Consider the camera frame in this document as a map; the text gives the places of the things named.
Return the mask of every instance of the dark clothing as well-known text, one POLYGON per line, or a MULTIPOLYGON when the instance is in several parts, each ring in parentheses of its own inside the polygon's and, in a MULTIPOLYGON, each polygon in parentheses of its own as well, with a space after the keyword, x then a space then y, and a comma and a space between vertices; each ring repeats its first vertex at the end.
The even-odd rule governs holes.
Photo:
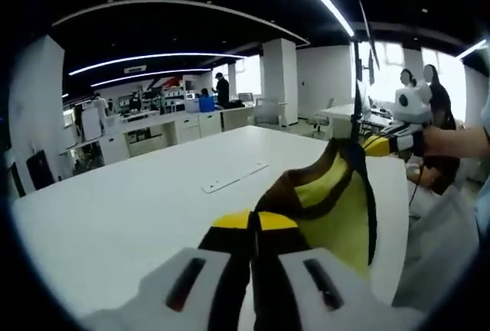
POLYGON ((224 106, 230 101, 230 84, 224 78, 221 78, 216 85, 217 103, 224 106))
MULTIPOLYGON (((449 118, 442 126, 441 129, 456 130, 456 123, 454 119, 449 118)), ((453 182, 456 177, 456 173, 459 168, 459 159, 456 157, 448 156, 428 156, 423 159, 423 164, 431 169, 434 168, 441 173, 441 176, 437 178, 430 188, 441 195, 444 193, 453 182)))

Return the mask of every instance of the blue box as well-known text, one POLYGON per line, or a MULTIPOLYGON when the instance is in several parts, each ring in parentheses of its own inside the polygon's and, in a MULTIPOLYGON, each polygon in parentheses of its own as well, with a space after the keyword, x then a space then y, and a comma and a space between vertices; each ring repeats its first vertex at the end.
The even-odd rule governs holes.
POLYGON ((202 113, 209 113, 214 111, 214 99, 213 97, 200 97, 199 98, 199 111, 202 113))

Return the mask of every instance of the woman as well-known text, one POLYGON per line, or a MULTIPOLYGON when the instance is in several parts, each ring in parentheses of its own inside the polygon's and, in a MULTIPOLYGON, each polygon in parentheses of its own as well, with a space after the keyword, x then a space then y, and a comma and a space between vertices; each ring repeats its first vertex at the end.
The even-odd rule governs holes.
POLYGON ((401 83, 407 87, 417 87, 417 80, 413 76, 412 72, 408 69, 403 69, 400 74, 401 83))
MULTIPOLYGON (((426 65, 423 76, 430 81, 433 125, 440 129, 456 130, 456 122, 451 112, 451 100, 446 88, 439 82, 436 68, 432 64, 426 65)), ((409 172, 407 178, 416 185, 441 195, 454 182, 458 167, 459 159, 456 157, 428 156, 423 159, 423 166, 420 167, 419 172, 409 172)))

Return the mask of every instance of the floor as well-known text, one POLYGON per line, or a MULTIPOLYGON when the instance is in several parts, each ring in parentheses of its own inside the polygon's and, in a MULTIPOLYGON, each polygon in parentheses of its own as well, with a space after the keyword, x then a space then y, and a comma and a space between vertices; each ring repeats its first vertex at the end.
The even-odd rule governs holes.
MULTIPOLYGON (((305 136, 316 139, 325 139, 325 126, 322 126, 321 132, 315 131, 313 125, 308 124, 306 120, 299 119, 297 124, 289 126, 287 129, 283 129, 286 133, 296 134, 299 136, 305 136)), ((482 188, 482 184, 467 180, 461 189, 462 196, 468 201, 469 207, 475 207, 475 202, 478 197, 478 193, 482 188)))

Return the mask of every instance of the black ceiling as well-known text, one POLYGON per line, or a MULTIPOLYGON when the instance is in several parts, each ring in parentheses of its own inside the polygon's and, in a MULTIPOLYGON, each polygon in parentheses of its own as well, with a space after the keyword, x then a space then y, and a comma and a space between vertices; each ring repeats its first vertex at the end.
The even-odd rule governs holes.
MULTIPOLYGON (((304 44, 304 41, 294 36, 251 19, 209 8, 168 3, 113 6, 77 16, 51 28, 52 23, 76 11, 119 1, 122 0, 30 1, 30 17, 36 18, 37 23, 37 27, 31 25, 32 31, 47 31, 65 49, 66 73, 101 61, 144 54, 178 51, 222 53, 240 47, 244 48, 238 54, 250 54, 257 51, 258 44, 279 37, 304 44)), ((274 21, 276 25, 306 39, 311 43, 309 46, 342 44, 348 41, 348 36, 342 30, 332 31, 332 28, 338 27, 337 21, 319 0, 188 1, 212 2, 213 5, 274 21)), ((359 0, 332 1, 347 21, 362 21, 359 0)), ((397 38, 399 41, 413 42, 415 28, 426 28, 450 35, 461 41, 461 44, 473 44, 482 38, 490 25, 490 0, 361 1, 370 21, 402 24, 413 28, 413 33, 404 34, 375 31, 376 39, 397 38)), ((419 44, 426 44, 423 36, 417 35, 417 38, 419 44)), ((428 40, 431 41, 432 46, 438 46, 437 41, 434 43, 433 39, 428 40)), ((457 53, 462 49, 452 44, 447 51, 457 53)), ((204 61, 206 59, 202 57, 159 58, 102 67, 72 77, 65 74, 64 92, 75 96, 89 90, 88 85, 97 81, 123 77, 124 67, 146 64, 148 71, 158 71, 197 67, 204 61)))

